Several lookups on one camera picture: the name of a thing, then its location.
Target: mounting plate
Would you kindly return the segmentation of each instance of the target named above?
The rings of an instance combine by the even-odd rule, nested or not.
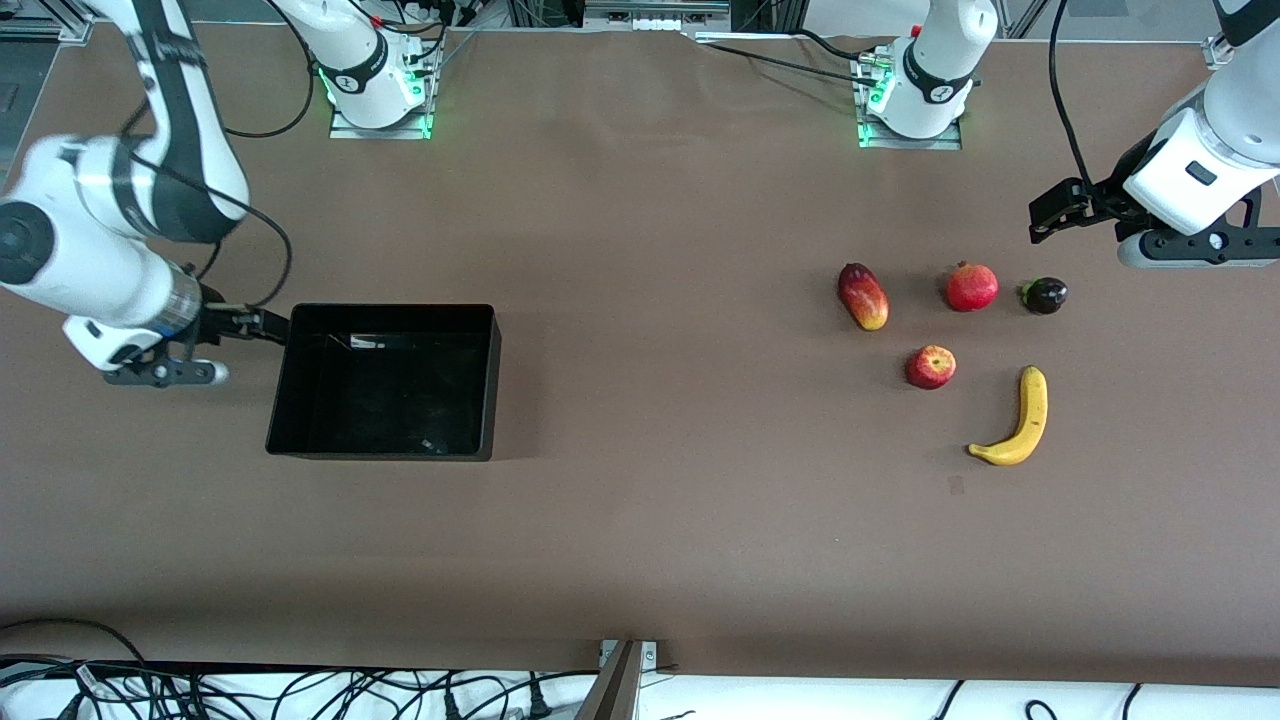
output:
[[[618,643],[623,641],[602,641],[600,642],[600,667],[609,661],[609,656],[613,655],[613,650],[618,647]],[[658,642],[657,641],[643,641],[640,643],[640,671],[650,673],[658,669]]]
[[[858,111],[859,147],[887,147],[891,150],[960,150],[960,122],[951,120],[947,129],[937,137],[916,140],[901,136],[884,120],[870,111],[876,102],[883,102],[886,91],[893,83],[893,56],[888,45],[879,45],[869,53],[861,53],[856,60],[849,61],[854,77],[867,77],[877,82],[874,87],[851,83],[854,86],[854,106]]]

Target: yellow banana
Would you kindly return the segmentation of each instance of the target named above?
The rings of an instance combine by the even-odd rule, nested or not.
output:
[[[970,455],[992,465],[1018,465],[1032,456],[1044,434],[1044,420],[1048,418],[1048,383],[1044,373],[1034,365],[1023,370],[1021,398],[1023,407],[1014,434],[991,446],[970,445]]]

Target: brown table surface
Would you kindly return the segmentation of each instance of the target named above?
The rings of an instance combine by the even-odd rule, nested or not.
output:
[[[292,115],[283,28],[198,33],[230,126]],[[319,100],[236,140],[297,245],[274,310],[497,307],[495,457],[273,457],[275,346],[210,350],[221,389],[111,388],[4,293],[3,615],[170,660],[566,667],[636,635],[690,673],[1274,683],[1280,274],[1132,270],[1106,227],[1030,246],[1027,202],[1074,174],[1044,58],[991,49],[963,152],[861,150],[846,85],[672,33],[477,37],[429,142],[330,141]],[[1061,60],[1097,177],[1206,72],[1192,45]],[[113,132],[140,95],[99,28],[28,135]],[[1000,274],[993,307],[940,302],[959,260]],[[846,261],[887,286],[886,329],[838,305]],[[207,282],[248,300],[279,264],[250,222]],[[1070,283],[1059,315],[1018,306],[1041,274]],[[959,359],[937,392],[901,379],[925,343]],[[966,456],[1011,429],[1025,364],[1041,448]]]

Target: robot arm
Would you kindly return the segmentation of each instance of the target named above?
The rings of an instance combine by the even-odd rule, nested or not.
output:
[[[209,329],[225,327],[212,320],[201,333],[207,304],[221,297],[143,241],[220,242],[244,210],[207,188],[247,202],[248,186],[223,135],[204,53],[179,0],[90,4],[124,33],[156,132],[35,142],[13,192],[0,199],[0,284],[68,314],[63,331],[72,345],[109,379],[127,379],[123,369],[157,368],[150,363],[156,357],[146,365],[143,357],[170,340],[193,345],[202,334],[211,342]],[[168,375],[172,365],[160,360],[166,368],[157,372]],[[225,377],[211,363],[195,363],[192,370],[193,384]]]
[[[890,46],[893,82],[868,110],[899,135],[937,137],[964,113],[973,70],[998,24],[991,0],[931,0],[919,35]]]
[[[1280,174],[1280,0],[1215,0],[1235,46],[1222,69],[1175,104],[1093,188],[1068,178],[1030,205],[1032,242],[1117,220],[1133,266],[1258,266],[1280,232],[1257,225],[1260,187]],[[1238,202],[1243,227],[1226,222]]]
[[[420,38],[374,27],[349,0],[271,3],[315,55],[330,101],[351,124],[385,128],[429,101],[421,78],[438,58]]]

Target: black tray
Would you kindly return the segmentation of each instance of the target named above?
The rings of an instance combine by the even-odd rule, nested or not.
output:
[[[488,460],[500,345],[489,305],[298,305],[266,451]]]

